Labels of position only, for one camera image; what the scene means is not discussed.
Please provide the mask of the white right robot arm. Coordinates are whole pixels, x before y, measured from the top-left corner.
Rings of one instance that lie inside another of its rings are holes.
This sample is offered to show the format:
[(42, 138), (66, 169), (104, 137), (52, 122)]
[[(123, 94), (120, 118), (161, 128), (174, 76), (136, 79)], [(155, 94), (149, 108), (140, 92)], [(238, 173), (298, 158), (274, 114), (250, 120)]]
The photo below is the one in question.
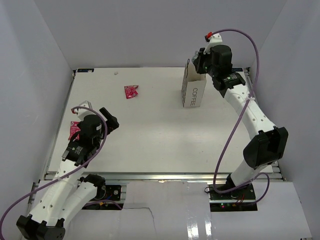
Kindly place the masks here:
[(233, 107), (244, 124), (249, 143), (243, 150), (243, 161), (218, 187), (219, 192), (236, 200), (249, 184), (268, 165), (284, 155), (289, 133), (285, 127), (277, 127), (250, 96), (249, 88), (242, 75), (233, 69), (232, 50), (218, 44), (209, 49), (200, 48), (192, 59), (198, 74), (208, 74), (214, 88)]

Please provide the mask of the grey white coffee paper bag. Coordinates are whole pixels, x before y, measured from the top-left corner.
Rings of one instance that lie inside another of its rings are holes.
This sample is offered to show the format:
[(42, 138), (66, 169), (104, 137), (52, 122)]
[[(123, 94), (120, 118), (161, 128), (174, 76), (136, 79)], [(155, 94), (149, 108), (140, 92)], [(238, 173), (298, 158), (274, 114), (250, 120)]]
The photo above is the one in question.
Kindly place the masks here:
[(194, 64), (188, 59), (185, 64), (181, 87), (181, 98), (184, 108), (200, 107), (206, 83), (206, 75), (197, 73)]

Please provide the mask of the blue label right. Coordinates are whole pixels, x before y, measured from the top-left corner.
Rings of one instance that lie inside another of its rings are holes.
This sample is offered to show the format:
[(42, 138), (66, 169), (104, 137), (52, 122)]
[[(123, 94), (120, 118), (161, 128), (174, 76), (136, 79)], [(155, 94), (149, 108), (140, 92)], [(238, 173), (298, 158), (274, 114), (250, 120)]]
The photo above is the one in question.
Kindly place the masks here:
[(232, 71), (233, 71), (233, 72), (243, 72), (243, 69), (240, 68), (240, 67), (233, 67), (233, 68), (232, 68)]

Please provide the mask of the blue label left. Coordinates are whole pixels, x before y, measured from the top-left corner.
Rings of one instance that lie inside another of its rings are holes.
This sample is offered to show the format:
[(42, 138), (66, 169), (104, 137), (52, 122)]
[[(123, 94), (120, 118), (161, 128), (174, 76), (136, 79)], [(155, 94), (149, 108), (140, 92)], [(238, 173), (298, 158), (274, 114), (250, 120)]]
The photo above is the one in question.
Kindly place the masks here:
[(78, 68), (76, 70), (77, 73), (93, 73), (94, 72), (94, 68)]

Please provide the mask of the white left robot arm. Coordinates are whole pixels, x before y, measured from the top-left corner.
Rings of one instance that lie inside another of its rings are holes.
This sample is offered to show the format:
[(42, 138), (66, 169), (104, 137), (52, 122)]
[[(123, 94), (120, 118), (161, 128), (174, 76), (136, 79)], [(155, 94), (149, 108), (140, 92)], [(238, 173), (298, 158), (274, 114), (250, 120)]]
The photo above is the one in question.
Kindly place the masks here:
[(107, 136), (119, 127), (104, 107), (94, 111), (83, 104), (71, 110), (78, 115), (79, 130), (69, 140), (53, 180), (40, 187), (45, 193), (28, 216), (16, 226), (26, 240), (62, 240), (71, 220), (90, 200), (105, 196), (105, 179), (83, 173), (102, 150)]

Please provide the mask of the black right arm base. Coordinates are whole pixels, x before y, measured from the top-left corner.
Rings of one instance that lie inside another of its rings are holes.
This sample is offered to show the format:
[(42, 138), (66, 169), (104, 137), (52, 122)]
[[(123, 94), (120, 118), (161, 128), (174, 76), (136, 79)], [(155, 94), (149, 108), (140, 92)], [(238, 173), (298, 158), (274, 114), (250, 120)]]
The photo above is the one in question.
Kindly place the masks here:
[(256, 195), (252, 184), (228, 193), (215, 192), (213, 185), (204, 189), (209, 196), (210, 211), (219, 212), (255, 212), (258, 210)]

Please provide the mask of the red snack packet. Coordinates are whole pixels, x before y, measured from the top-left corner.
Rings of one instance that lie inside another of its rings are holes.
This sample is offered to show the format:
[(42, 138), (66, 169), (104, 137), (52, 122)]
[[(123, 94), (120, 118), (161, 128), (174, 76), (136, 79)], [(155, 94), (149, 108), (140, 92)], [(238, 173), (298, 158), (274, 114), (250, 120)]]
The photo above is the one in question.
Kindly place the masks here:
[(70, 122), (70, 128), (69, 128), (69, 137), (68, 140), (72, 138), (72, 136), (80, 131), (80, 128), (78, 127), (79, 121), (71, 121)]
[(139, 93), (137, 92), (138, 85), (127, 85), (124, 86), (124, 92), (126, 99), (132, 99), (136, 97)]

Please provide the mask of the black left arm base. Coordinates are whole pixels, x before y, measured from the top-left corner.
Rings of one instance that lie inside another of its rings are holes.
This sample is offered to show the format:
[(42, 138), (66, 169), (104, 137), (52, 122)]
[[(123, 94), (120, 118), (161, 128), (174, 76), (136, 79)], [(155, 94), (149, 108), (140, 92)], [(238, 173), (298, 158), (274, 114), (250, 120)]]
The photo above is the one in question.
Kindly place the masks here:
[(96, 195), (90, 201), (112, 200), (119, 201), (121, 199), (121, 185), (103, 185), (99, 186)]

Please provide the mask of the silver foil snack bag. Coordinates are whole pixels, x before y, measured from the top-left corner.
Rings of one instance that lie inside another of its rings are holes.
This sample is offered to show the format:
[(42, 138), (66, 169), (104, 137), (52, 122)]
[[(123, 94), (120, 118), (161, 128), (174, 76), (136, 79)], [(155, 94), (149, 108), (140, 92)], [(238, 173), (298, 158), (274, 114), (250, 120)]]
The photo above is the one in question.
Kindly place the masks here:
[(200, 54), (200, 52), (199, 52), (198, 50), (195, 51), (194, 55), (193, 55), (192, 58), (191, 58), (192, 63), (198, 62), (198, 60), (199, 60), (199, 54)]

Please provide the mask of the aluminium table edge rail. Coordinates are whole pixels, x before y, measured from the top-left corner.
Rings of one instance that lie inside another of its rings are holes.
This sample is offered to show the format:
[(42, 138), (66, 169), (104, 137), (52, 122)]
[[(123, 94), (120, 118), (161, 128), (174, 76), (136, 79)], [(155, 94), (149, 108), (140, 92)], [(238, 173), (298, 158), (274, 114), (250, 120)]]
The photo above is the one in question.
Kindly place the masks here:
[[(106, 180), (213, 180), (213, 174), (206, 173), (92, 173), (102, 176)], [(229, 174), (218, 173), (216, 180), (224, 180)], [(271, 180), (282, 180), (281, 173), (268, 173)], [(45, 175), (45, 180), (52, 180), (55, 175), (48, 173)]]

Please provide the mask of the blue label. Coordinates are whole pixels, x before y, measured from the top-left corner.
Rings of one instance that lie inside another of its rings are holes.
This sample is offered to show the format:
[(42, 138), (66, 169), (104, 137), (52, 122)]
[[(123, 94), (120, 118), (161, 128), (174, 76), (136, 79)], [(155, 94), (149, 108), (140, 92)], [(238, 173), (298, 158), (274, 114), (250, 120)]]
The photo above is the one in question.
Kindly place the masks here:
[(76, 70), (77, 73), (93, 73), (94, 72), (94, 68), (78, 68)]
[(232, 68), (232, 71), (233, 71), (233, 72), (243, 72), (243, 69), (240, 68), (240, 67), (233, 67), (233, 68)]

